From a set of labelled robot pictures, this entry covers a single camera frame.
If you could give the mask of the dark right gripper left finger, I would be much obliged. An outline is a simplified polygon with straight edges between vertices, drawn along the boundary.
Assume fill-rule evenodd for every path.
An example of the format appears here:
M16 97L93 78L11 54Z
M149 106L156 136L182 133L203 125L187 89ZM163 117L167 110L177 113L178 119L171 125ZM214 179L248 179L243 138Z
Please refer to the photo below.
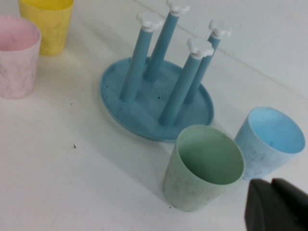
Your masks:
M249 182L244 213L248 231L306 231L308 210L291 210L271 182Z

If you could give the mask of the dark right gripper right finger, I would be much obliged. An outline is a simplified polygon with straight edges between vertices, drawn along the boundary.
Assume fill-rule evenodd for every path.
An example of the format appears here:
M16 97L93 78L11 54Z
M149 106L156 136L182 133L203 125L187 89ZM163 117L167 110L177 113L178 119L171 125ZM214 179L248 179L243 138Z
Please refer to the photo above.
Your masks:
M271 185L291 210L308 209L308 195L304 191L281 178L272 179Z

